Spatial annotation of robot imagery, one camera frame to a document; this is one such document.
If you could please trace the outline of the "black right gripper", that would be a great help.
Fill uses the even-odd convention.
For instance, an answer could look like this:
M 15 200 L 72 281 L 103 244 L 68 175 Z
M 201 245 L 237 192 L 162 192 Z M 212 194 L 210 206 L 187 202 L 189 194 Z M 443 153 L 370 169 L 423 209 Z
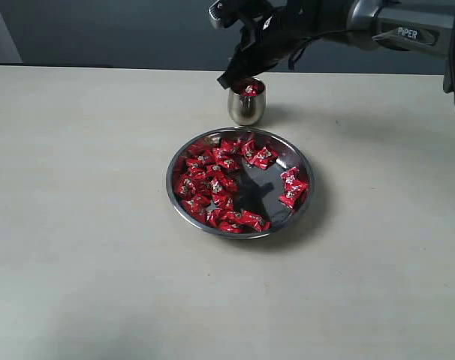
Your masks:
M 247 2 L 238 20 L 243 24 L 240 42 L 218 78 L 223 89 L 262 74 L 285 58 L 293 69 L 294 55 L 319 38 L 345 41 L 350 1 L 287 1 L 283 6 Z

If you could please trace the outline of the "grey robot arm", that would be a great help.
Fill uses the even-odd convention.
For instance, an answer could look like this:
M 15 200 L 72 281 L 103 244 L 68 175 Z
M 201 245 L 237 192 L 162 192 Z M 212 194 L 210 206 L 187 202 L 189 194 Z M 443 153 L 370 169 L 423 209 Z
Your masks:
M 443 90 L 455 106 L 455 5 L 406 4 L 403 1 L 219 0 L 208 10 L 216 29 L 240 21 L 241 39 L 227 70 L 223 89 L 274 68 L 281 60 L 293 70 L 305 49 L 328 40 L 371 51 L 379 47 L 417 52 L 446 61 Z

